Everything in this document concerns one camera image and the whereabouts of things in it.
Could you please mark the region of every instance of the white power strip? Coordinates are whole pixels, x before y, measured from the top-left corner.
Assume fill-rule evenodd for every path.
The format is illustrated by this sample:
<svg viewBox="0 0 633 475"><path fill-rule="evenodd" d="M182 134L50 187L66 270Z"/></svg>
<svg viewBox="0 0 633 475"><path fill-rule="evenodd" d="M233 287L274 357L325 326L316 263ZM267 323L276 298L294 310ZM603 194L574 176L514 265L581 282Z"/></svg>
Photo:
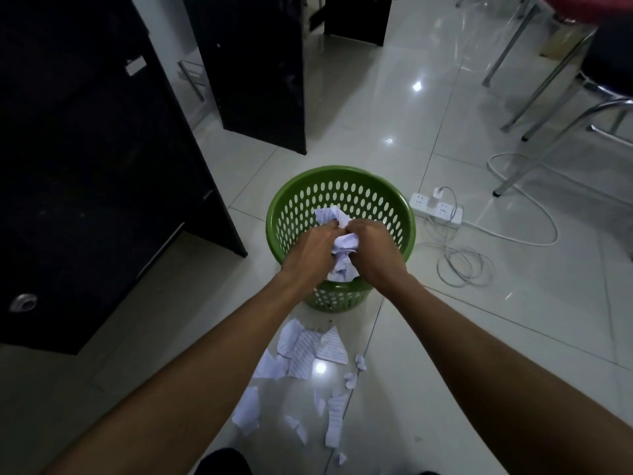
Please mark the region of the white power strip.
<svg viewBox="0 0 633 475"><path fill-rule="evenodd" d="M409 206L418 216L430 218L434 222L441 223L450 228L459 228L464 216L463 208L457 206L455 215L451 220L454 205L438 201L442 198L442 191L438 191L438 189L434 191L433 195L433 198L429 198L419 193L414 193L409 200Z"/></svg>

